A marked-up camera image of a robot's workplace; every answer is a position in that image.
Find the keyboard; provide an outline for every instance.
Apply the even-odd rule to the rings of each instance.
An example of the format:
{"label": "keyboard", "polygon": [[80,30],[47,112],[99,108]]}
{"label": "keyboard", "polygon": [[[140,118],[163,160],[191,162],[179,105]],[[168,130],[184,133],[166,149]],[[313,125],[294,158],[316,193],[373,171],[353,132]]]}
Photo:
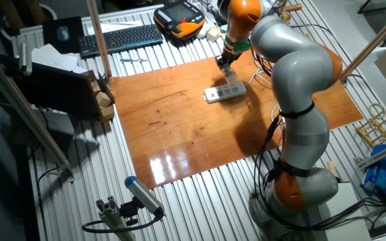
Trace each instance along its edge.
{"label": "keyboard", "polygon": [[[131,27],[104,33],[107,53],[113,54],[135,48],[161,44],[163,37],[156,24]],[[78,38],[82,59],[100,56],[97,39],[94,35]]]}

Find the gray floor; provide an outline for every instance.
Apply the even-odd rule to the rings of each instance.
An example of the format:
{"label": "gray floor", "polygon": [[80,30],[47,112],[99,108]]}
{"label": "gray floor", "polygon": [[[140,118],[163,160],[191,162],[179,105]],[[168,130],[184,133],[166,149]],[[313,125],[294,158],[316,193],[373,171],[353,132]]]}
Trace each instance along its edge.
{"label": "gray floor", "polygon": [[[312,1],[325,17],[333,34],[337,36],[351,60],[376,36],[375,31],[382,28],[382,21],[386,21],[386,11],[367,16],[357,14],[357,10],[365,0]],[[370,4],[368,8],[386,4],[385,1],[372,2],[374,4]],[[386,79],[375,65],[375,61],[385,50],[386,48],[376,48],[358,69],[386,107]]]}

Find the metal rod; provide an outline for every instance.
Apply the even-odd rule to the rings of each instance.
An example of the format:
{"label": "metal rod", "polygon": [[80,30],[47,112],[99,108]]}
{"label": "metal rod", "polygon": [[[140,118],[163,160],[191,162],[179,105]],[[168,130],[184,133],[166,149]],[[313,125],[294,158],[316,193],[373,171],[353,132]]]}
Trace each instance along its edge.
{"label": "metal rod", "polygon": [[370,43],[362,50],[362,52],[346,67],[340,76],[342,83],[346,82],[346,77],[352,73],[361,62],[369,56],[369,54],[381,43],[386,37],[386,26],[370,41]]}
{"label": "metal rod", "polygon": [[110,78],[112,76],[110,62],[108,61],[107,47],[105,47],[104,35],[99,21],[97,3],[95,0],[87,0],[87,6],[90,18],[92,19],[94,35],[98,44],[99,53],[101,54],[102,63],[104,65],[105,78]]}
{"label": "metal rod", "polygon": [[375,155],[365,159],[364,161],[361,161],[359,163],[359,167],[360,167],[360,169],[365,169],[368,166],[370,166],[370,165],[372,165],[372,164],[374,164],[374,163],[376,163],[384,158],[386,158],[386,148],[383,149],[382,151],[380,151],[379,153],[376,153]]}
{"label": "metal rod", "polygon": [[58,162],[63,168],[71,171],[71,165],[59,146],[53,140],[47,129],[44,127],[41,120],[34,113],[31,106],[27,102],[25,96],[22,94],[17,84],[10,77],[6,77],[4,70],[0,65],[0,91],[4,94],[4,97],[8,99],[10,104],[19,114],[19,116],[25,121],[42,146],[46,148],[46,151],[52,158]]}

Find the blue cap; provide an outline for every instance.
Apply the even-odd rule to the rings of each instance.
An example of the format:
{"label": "blue cap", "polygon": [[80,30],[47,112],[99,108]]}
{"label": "blue cap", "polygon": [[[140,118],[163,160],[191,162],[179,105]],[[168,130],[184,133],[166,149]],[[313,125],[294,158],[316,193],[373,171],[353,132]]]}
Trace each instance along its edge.
{"label": "blue cap", "polygon": [[136,180],[138,180],[138,178],[136,176],[126,177],[126,179],[125,179],[126,188],[129,189],[129,187],[132,185],[132,183]]}

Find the electrical outlet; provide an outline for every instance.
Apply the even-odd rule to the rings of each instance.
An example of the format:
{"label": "electrical outlet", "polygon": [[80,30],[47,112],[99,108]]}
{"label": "electrical outlet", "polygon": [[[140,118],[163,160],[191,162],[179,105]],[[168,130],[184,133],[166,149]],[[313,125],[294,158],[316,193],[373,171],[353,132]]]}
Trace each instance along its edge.
{"label": "electrical outlet", "polygon": [[208,104],[242,96],[247,92],[244,83],[238,81],[235,84],[224,84],[222,86],[207,88],[204,91],[204,99]]}

